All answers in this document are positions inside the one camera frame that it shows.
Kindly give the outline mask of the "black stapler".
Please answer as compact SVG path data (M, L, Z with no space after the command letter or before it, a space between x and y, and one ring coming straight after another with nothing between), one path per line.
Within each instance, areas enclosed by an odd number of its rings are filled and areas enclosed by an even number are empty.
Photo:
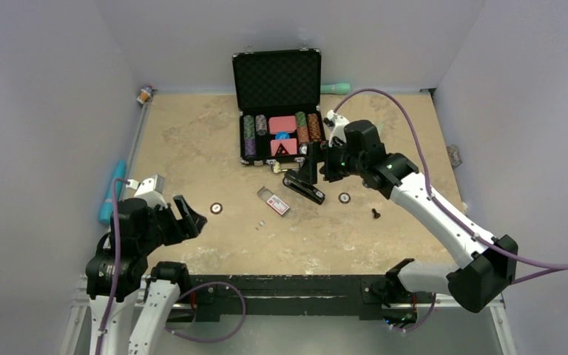
M314 183L308 182L304 175L298 171L286 171L283 185L317 205L322 205L325 201L325 194L317 189Z

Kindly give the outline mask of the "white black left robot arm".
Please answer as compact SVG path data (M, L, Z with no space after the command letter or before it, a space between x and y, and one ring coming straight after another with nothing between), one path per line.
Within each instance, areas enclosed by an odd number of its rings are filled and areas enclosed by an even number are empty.
M163 195L164 179L152 175L141 182L126 180L133 197L112 197L110 230L99 240L87 263L87 295L92 317L91 354L152 354L175 302L191 292L185 264L160 262L152 269L138 318L134 310L148 256L200 235L206 217L181 195L173 198L175 217Z

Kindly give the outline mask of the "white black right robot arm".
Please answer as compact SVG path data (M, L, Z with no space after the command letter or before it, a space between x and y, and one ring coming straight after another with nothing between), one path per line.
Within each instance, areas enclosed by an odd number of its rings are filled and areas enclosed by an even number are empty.
M462 308L480 312L515 281L518 244L478 226L429 184L427 176L401 153L388 153L368 120L349 122L333 112L326 118L330 137L307 146L303 165L288 171L283 184L322 204L317 176L336 182L359 176L364 186L415 217L449 252L446 266L405 259L387 273L385 290L396 301L415 292L451 296Z

